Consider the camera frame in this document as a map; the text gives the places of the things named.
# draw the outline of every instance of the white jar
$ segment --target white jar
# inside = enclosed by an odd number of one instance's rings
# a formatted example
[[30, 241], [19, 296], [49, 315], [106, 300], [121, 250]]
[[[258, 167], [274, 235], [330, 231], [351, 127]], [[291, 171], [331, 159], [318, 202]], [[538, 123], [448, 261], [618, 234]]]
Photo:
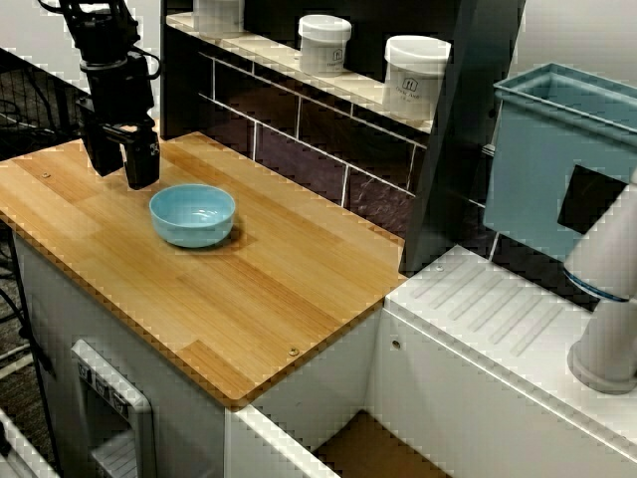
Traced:
[[351, 24], [329, 15], [307, 15], [299, 22], [301, 71], [315, 77], [337, 77], [345, 62]]
[[383, 108], [409, 120], [432, 120], [451, 45], [435, 38], [400, 35], [387, 40]]
[[194, 29], [211, 38], [235, 38], [243, 33], [244, 0], [194, 0]]

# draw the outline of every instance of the wooden countertop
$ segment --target wooden countertop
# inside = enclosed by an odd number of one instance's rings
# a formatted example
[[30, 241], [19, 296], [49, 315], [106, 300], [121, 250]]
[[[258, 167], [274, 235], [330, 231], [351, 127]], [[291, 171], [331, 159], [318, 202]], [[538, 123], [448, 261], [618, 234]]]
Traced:
[[[0, 219], [224, 405], [251, 402], [405, 280], [402, 239], [207, 136], [161, 156], [140, 191], [122, 170], [99, 177], [81, 141], [0, 162]], [[151, 196], [189, 182], [235, 198], [224, 245], [181, 249], [152, 228]]]

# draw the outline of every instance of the metal mesh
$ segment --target metal mesh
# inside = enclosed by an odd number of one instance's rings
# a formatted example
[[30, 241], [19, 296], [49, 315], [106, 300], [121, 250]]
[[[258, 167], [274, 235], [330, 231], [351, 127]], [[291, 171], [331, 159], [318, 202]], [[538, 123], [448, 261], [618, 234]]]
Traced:
[[0, 50], [0, 160], [78, 137], [84, 92]]

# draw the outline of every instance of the blue plastic bin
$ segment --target blue plastic bin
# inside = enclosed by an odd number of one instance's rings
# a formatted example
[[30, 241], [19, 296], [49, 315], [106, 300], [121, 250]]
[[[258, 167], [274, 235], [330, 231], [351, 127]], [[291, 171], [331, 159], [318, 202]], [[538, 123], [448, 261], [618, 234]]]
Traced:
[[637, 89], [548, 64], [495, 84], [503, 100], [486, 226], [560, 261], [557, 222], [577, 165], [623, 182], [637, 166]]

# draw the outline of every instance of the blue bowl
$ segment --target blue bowl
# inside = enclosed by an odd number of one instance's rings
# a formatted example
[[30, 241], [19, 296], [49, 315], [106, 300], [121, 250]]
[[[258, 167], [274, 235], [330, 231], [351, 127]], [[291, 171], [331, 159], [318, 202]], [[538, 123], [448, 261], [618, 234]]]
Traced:
[[165, 241], [181, 247], [218, 243], [232, 229], [235, 201], [221, 189], [205, 184], [181, 184], [150, 199], [152, 226]]

